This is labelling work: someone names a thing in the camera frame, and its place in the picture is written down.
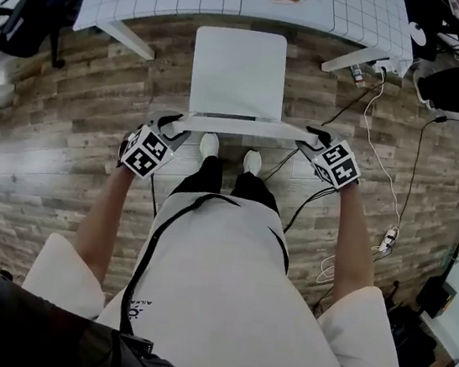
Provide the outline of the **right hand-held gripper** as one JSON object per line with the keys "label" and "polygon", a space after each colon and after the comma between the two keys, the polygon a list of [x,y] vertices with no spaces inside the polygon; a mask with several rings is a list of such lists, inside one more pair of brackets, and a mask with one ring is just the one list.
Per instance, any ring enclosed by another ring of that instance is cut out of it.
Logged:
{"label": "right hand-held gripper", "polygon": [[310,161],[315,173],[338,191],[349,184],[357,183],[361,172],[347,141],[339,140],[324,126],[308,125],[306,129],[317,136],[321,145],[312,146],[299,140],[295,143],[298,150]]}

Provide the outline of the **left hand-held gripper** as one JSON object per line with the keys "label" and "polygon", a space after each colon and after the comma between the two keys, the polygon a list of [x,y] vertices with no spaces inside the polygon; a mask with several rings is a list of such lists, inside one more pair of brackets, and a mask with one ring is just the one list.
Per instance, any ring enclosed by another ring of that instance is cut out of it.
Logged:
{"label": "left hand-held gripper", "polygon": [[171,124],[183,113],[159,110],[151,112],[148,123],[141,123],[123,140],[117,165],[124,165],[136,176],[148,177],[173,159],[190,137],[190,131],[177,132]]}

